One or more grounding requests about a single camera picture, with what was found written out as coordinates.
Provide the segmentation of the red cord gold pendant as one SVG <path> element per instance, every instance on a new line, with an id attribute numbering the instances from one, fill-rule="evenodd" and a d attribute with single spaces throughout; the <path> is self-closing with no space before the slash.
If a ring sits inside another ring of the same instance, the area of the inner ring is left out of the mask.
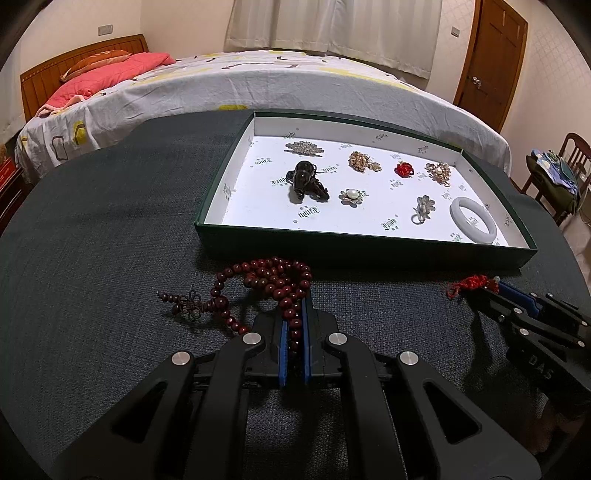
<path id="1" fill-rule="evenodd" d="M 454 283 L 448 289 L 446 295 L 449 299 L 455 299 L 464 291 L 474 291 L 479 289 L 498 293 L 499 283 L 500 278 L 498 276 L 488 277 L 486 275 L 473 275 Z"/>

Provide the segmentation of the gold pearl brooch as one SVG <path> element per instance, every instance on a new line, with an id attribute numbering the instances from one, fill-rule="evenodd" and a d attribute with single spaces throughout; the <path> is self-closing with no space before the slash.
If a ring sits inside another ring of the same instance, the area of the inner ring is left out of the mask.
<path id="1" fill-rule="evenodd" d="M 425 170 L 429 174 L 430 178 L 440 185 L 450 187 L 451 183 L 451 167 L 446 162 L 427 163 Z"/>

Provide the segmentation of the black bead pendant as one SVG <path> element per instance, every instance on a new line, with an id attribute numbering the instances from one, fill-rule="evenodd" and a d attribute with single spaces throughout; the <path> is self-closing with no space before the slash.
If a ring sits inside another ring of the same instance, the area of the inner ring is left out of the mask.
<path id="1" fill-rule="evenodd" d="M 328 189 L 317 178 L 317 167 L 308 160 L 301 160 L 293 170 L 287 171 L 286 180 L 293 191 L 291 197 L 298 202 L 307 196 L 315 201 L 329 201 Z"/>

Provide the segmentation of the red knot gold earring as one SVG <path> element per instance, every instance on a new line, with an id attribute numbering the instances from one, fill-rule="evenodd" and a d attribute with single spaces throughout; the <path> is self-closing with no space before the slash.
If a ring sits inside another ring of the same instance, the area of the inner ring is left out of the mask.
<path id="1" fill-rule="evenodd" d="M 400 161 L 396 167 L 394 167 L 394 173 L 399 175 L 401 178 L 410 178 L 415 174 L 415 170 L 412 164 L 406 161 Z"/>

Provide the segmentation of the rose gold rhinestone brooch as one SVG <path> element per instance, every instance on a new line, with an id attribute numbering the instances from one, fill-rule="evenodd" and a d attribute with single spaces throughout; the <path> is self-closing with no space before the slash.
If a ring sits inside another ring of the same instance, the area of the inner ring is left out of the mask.
<path id="1" fill-rule="evenodd" d="M 376 173 L 382 171 L 382 167 L 378 162 L 370 158 L 368 154 L 359 151 L 353 151 L 349 155 L 349 167 L 359 173 L 365 173 L 367 170 Z"/>

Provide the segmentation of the silver rhinestone hair clip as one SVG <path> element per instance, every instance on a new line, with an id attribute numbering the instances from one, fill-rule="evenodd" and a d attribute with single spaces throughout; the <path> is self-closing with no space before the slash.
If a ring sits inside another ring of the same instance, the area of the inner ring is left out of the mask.
<path id="1" fill-rule="evenodd" d="M 307 157 L 322 157 L 325 150 L 310 141 L 294 141 L 286 144 L 284 151 Z"/>

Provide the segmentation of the green jewelry tray box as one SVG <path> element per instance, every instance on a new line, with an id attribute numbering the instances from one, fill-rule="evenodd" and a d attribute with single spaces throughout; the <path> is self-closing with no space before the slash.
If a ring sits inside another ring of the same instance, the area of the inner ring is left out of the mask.
<path id="1" fill-rule="evenodd" d="M 208 249 L 315 267 L 505 273 L 537 253 L 506 195 L 463 149 L 314 112 L 250 113 L 194 224 Z"/>

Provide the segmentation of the white jade bangle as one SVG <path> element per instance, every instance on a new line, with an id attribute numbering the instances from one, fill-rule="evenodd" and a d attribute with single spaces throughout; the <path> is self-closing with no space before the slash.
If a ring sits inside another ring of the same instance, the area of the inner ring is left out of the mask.
<path id="1" fill-rule="evenodd" d="M 483 231 L 468 219 L 464 211 L 474 214 L 486 227 Z M 497 237 L 497 225 L 489 211 L 468 197 L 457 197 L 450 205 L 450 215 L 456 226 L 474 243 L 491 245 Z"/>

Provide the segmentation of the pile of clothes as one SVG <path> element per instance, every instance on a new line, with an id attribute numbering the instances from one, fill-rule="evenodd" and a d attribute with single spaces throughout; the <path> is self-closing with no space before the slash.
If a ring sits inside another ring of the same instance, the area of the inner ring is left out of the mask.
<path id="1" fill-rule="evenodd" d="M 533 149 L 527 157 L 532 183 L 538 193 L 557 212 L 574 214 L 580 203 L 580 190 L 567 163 L 552 151 Z"/>

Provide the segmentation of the wooden chair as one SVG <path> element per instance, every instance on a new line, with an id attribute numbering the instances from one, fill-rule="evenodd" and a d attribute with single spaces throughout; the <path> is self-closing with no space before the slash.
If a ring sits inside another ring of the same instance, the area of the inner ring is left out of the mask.
<path id="1" fill-rule="evenodd" d="M 529 176 L 520 192 L 534 186 L 535 200 L 549 204 L 557 226 L 579 211 L 590 188 L 590 145 L 583 137 L 568 133 L 558 153 L 533 149 L 526 166 Z"/>

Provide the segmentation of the dark green table cloth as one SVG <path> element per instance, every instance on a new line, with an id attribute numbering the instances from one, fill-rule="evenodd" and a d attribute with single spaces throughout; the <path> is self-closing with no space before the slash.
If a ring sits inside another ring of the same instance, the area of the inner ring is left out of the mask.
<path id="1" fill-rule="evenodd" d="M 586 479 L 590 412 L 540 389 L 461 293 L 473 275 L 590 316 L 557 225 L 479 161 L 537 245 L 505 273 L 205 247 L 195 219 L 250 113 L 150 120 L 32 190 L 1 238 L 1 409 L 53 479 Z M 304 299 L 331 313 L 339 383 L 304 382 Z M 245 380 L 259 314 L 287 383 Z"/>

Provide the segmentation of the brown wooden door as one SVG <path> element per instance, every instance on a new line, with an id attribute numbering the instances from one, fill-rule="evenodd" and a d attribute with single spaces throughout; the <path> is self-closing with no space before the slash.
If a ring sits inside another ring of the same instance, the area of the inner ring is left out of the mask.
<path id="1" fill-rule="evenodd" d="M 475 3 L 468 51 L 454 104 L 500 132 L 522 69 L 528 22 L 509 3 Z"/>

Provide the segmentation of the bed with patterned sheet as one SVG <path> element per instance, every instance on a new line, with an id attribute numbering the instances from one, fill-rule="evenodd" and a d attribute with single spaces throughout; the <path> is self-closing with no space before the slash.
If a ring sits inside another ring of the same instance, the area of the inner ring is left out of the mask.
<path id="1" fill-rule="evenodd" d="M 202 111 L 287 109 L 392 123 L 512 169 L 508 142 L 473 114 L 375 67 L 291 51 L 200 55 L 138 75 L 72 103 L 33 110 L 16 141 L 25 179 L 112 146 L 141 123 Z"/>

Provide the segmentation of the pink pillow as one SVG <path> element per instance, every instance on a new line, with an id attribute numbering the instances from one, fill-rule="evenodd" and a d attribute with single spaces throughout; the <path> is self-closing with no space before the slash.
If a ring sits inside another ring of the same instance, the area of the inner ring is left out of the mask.
<path id="1" fill-rule="evenodd" d="M 175 60 L 168 53 L 142 52 L 120 63 L 100 67 L 77 76 L 62 85 L 47 99 L 44 108 L 64 108 L 77 101 L 92 97 L 97 92 L 120 82 L 130 80 L 159 66 L 168 66 Z"/>

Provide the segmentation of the wall outlet plate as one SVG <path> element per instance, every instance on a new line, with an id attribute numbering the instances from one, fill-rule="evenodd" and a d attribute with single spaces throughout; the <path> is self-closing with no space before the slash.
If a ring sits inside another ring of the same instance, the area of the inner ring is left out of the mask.
<path id="1" fill-rule="evenodd" d="M 112 24 L 100 25 L 97 28 L 97 34 L 99 36 L 111 35 L 113 33 L 113 29 L 114 27 Z"/>

